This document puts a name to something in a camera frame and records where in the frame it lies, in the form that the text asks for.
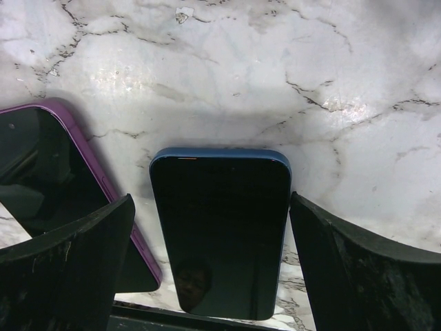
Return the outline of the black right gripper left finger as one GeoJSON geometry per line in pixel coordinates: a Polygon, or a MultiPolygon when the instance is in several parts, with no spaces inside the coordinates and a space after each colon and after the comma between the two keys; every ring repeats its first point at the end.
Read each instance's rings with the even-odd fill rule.
{"type": "Polygon", "coordinates": [[[1,249],[1,329],[106,330],[134,214],[127,194],[1,249]]]}

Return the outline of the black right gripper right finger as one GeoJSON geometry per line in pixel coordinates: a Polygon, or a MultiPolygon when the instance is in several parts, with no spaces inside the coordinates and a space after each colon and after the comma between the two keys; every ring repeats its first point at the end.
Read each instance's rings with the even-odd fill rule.
{"type": "Polygon", "coordinates": [[[293,193],[290,220],[317,330],[439,330],[440,254],[293,193]]]}

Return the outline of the pink phone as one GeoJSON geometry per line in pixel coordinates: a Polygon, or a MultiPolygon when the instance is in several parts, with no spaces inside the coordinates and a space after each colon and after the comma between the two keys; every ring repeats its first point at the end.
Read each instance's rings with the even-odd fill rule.
{"type": "MultiPolygon", "coordinates": [[[[1,204],[32,237],[106,207],[119,194],[58,99],[1,111],[1,204]]],[[[139,227],[111,225],[86,245],[73,270],[87,283],[108,280],[115,291],[153,292],[161,270],[139,227]]]]}

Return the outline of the blue phone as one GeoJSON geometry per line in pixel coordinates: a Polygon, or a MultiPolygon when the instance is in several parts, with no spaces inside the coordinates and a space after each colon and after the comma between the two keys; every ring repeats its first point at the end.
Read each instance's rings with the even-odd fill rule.
{"type": "Polygon", "coordinates": [[[270,319],[291,194],[288,159],[263,149],[166,148],[149,173],[181,310],[270,319]]]}

